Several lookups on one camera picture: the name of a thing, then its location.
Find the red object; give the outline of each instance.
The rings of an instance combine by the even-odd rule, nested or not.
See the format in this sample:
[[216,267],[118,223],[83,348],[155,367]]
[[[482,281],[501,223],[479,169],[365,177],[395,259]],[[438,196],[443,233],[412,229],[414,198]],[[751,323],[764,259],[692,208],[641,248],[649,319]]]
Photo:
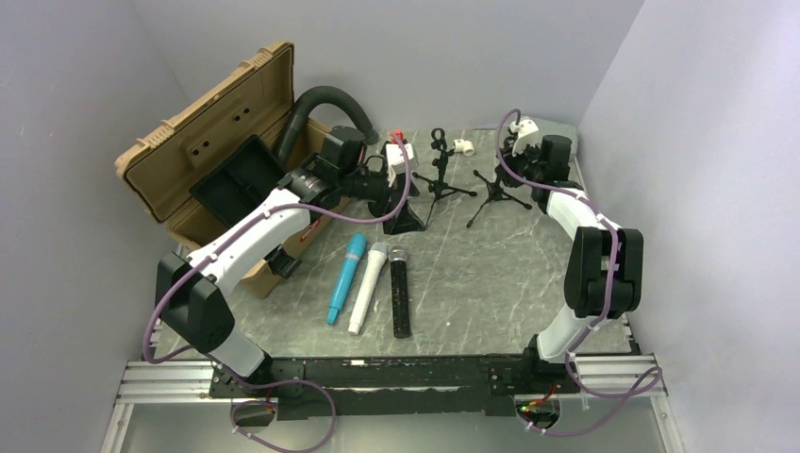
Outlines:
[[547,400],[550,399],[550,396],[553,396],[555,392],[556,392],[556,382],[553,382],[553,385],[550,386],[550,391],[547,392],[544,398],[531,401],[530,406],[541,406],[542,404],[547,402]]
[[405,142],[406,142],[406,137],[404,137],[404,136],[403,136],[403,131],[402,131],[402,130],[400,130],[400,129],[395,129],[395,130],[393,131],[393,135],[391,135],[391,136],[390,136],[390,137],[391,137],[391,139],[392,139],[392,143],[394,143],[394,144],[400,144],[400,143],[398,143],[398,142],[396,142],[396,141],[394,140],[394,136],[395,136],[395,135],[396,135],[397,137],[400,137],[400,140],[402,140],[402,141],[403,141],[403,143],[405,143]]

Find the white wall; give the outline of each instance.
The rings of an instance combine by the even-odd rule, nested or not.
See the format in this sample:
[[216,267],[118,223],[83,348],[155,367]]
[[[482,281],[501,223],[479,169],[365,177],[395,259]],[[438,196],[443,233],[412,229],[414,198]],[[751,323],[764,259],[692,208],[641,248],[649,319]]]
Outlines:
[[100,448],[171,247],[113,162],[185,105],[126,1],[0,6],[0,451]]
[[642,4],[132,1],[190,98],[262,45],[293,41],[296,95],[338,86],[384,128],[493,126],[508,106],[577,124]]
[[647,0],[580,123],[690,452],[797,451],[800,4]]

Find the red wire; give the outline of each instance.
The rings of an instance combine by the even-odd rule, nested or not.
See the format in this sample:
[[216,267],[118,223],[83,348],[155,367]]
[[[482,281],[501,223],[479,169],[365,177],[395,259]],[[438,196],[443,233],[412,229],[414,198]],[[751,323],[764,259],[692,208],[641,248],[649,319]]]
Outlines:
[[542,404],[547,402],[547,400],[550,399],[550,396],[553,396],[555,392],[556,392],[556,382],[553,382],[553,385],[550,386],[550,390],[547,391],[547,394],[544,396],[544,398],[535,399],[531,401],[528,406],[541,406]]
[[[274,389],[275,389],[275,387],[270,387],[270,390],[267,391],[267,395],[264,397],[264,401],[266,401],[268,403],[270,402],[270,396],[273,395],[273,390]],[[269,411],[272,412],[272,413],[275,413],[275,409],[273,409],[273,408],[269,408]]]

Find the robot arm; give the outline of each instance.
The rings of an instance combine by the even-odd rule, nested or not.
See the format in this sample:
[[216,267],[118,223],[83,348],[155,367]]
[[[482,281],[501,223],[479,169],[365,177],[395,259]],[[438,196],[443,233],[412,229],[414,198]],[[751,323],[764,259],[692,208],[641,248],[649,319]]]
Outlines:
[[[357,130],[335,127],[320,153],[286,174],[257,209],[224,235],[186,260],[176,254],[164,257],[158,264],[158,302],[192,269],[200,271],[174,292],[161,319],[198,352],[224,363],[246,382],[272,382],[272,358],[242,332],[225,297],[254,265],[268,254],[274,256],[284,241],[319,217],[302,208],[271,213],[272,208],[307,204],[332,209],[343,196],[368,200],[382,209],[389,206],[387,200],[397,187],[389,182],[388,164],[370,170],[363,141]],[[222,244],[227,246],[218,255],[215,251]]]
[[[543,213],[552,217],[573,240],[564,278],[565,305],[547,329],[534,337],[529,348],[535,348],[537,359],[563,362],[564,355],[577,337],[601,314],[604,305],[606,277],[614,273],[611,310],[599,328],[622,313],[639,306],[642,282],[642,234],[636,229],[614,227],[619,237],[619,250],[614,269],[608,268],[611,238],[592,209],[579,199],[587,199],[583,188],[569,180],[569,158],[572,142],[560,136],[541,137],[539,128],[527,117],[509,127],[503,156],[507,164],[525,178],[556,186],[567,193],[533,189],[531,197]],[[510,178],[502,167],[495,170],[510,187],[520,183]]]

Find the gray table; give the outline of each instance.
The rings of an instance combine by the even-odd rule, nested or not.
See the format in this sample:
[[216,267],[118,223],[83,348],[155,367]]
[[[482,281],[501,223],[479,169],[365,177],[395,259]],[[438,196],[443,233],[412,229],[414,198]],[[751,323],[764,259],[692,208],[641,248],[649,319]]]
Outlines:
[[[572,126],[539,122],[542,132],[573,138]],[[478,192],[478,197],[452,195],[434,208],[426,232],[386,236],[380,225],[332,223],[303,255],[294,275],[279,284],[267,299],[257,299],[239,288],[230,297],[234,314],[245,333],[276,357],[287,356],[404,356],[519,353],[531,336],[545,329],[564,304],[563,277],[571,241],[560,226],[537,207],[525,210],[510,201],[489,204],[475,220],[466,223],[486,197],[485,185],[473,176],[477,169],[491,176],[494,168],[493,130],[447,130],[450,143],[463,138],[475,144],[471,157],[451,158],[446,180]],[[388,137],[382,134],[383,143]],[[423,176],[433,178],[429,131],[407,132],[419,153]],[[573,165],[571,177],[577,180]],[[425,184],[411,207],[425,219],[433,198]],[[510,190],[530,200],[530,190]],[[370,217],[364,203],[351,203],[345,213]],[[375,241],[403,245],[410,253],[408,285],[411,328],[407,340],[392,337],[392,303],[389,266],[375,289],[361,334],[353,336],[347,325],[366,266],[360,265],[345,308],[336,326],[325,323],[327,305],[350,237],[362,232]],[[181,344],[167,327],[161,334],[159,354]],[[625,327],[614,321],[594,333],[582,352],[628,352]]]

